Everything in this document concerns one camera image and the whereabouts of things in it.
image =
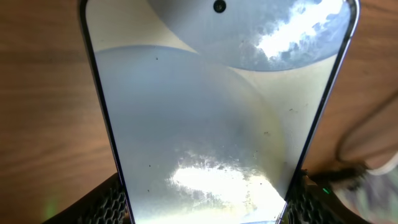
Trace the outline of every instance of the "phone stand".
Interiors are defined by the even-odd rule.
[[[341,174],[350,173],[357,177],[358,173],[352,170],[341,171]],[[368,224],[361,217],[348,210],[327,187],[329,177],[333,181],[341,178],[339,172],[318,175],[315,178],[321,183],[312,181],[307,171],[302,170],[297,184],[288,197],[288,206],[282,216],[281,223],[357,223]],[[97,188],[85,195],[79,201],[44,222],[44,224],[122,224],[130,223],[127,216],[127,207],[123,188],[120,185],[118,174],[112,175]]]

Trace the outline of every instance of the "phone screen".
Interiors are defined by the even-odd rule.
[[[357,8],[342,0],[83,1],[135,223],[275,223]]]

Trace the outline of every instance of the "wood grain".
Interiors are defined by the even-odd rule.
[[[0,223],[40,223],[116,172],[76,1],[0,2]]]
[[[398,1],[361,3],[357,31],[303,166],[311,172],[338,167],[342,135],[398,90]]]
[[[362,6],[305,161],[312,171],[330,168],[341,135],[398,89],[398,2]],[[116,172],[76,9],[0,2],[0,223],[40,223]]]

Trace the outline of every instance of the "smartphone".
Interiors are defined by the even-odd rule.
[[[82,0],[132,222],[277,223],[358,0]]]

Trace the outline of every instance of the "phone frame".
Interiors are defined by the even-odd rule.
[[[80,0],[80,2],[78,4],[78,13],[79,13],[78,16],[79,16],[80,29],[81,29],[81,33],[83,34],[83,40],[85,43],[86,52],[87,52],[88,60],[89,60],[90,67],[91,67],[91,73],[92,73],[92,76],[94,79],[94,84],[95,84],[96,92],[98,95],[99,104],[100,104],[103,118],[105,121],[106,132],[108,133],[109,141],[111,143],[111,149],[112,149],[113,158],[116,163],[116,169],[118,171],[119,179],[121,181],[121,185],[122,185],[123,190],[126,195],[127,207],[128,207],[129,214],[130,214],[130,220],[132,221],[133,224],[135,224],[134,215],[131,210],[131,206],[129,206],[130,199],[129,199],[129,195],[127,192],[126,183],[125,183],[124,177],[123,177],[123,171],[121,168],[118,150],[116,148],[116,143],[115,143],[113,132],[112,132],[112,126],[111,126],[111,122],[109,119],[108,109],[106,107],[106,102],[105,102],[104,93],[102,90],[100,75],[99,75],[98,67],[97,67],[96,60],[95,60],[95,53],[94,53],[93,46],[91,44],[90,33],[88,31],[88,26],[87,26],[87,21],[86,21],[86,7],[87,7],[88,1],[89,0]],[[315,114],[315,117],[313,119],[313,122],[312,122],[312,125],[310,128],[310,132],[308,133],[307,139],[305,140],[305,144],[302,149],[300,158],[298,159],[298,163],[294,170],[292,179],[290,180],[289,187],[288,187],[286,195],[284,197],[285,201],[288,201],[288,199],[289,199],[289,195],[291,194],[293,183],[296,182],[297,178],[300,177],[301,167],[303,165],[305,156],[307,155],[308,148],[311,145],[315,131],[317,130],[317,127],[319,124],[319,120],[320,120],[320,118],[323,114],[323,111],[325,109],[326,102],[328,101],[331,90],[333,88],[333,85],[335,84],[337,74],[340,71],[341,65],[343,64],[343,59],[347,53],[347,49],[351,42],[351,38],[354,35],[354,32],[358,25],[359,15],[360,15],[360,10],[361,10],[361,5],[360,5],[359,0],[345,0],[345,1],[348,2],[349,6],[350,6],[350,10],[351,10],[351,17],[349,19],[347,31],[344,36],[343,42],[340,46],[340,49],[337,53],[337,58],[336,58],[335,63],[333,64],[333,68],[331,70],[328,82],[326,83],[325,91],[322,94],[322,98],[320,100],[317,112]]]

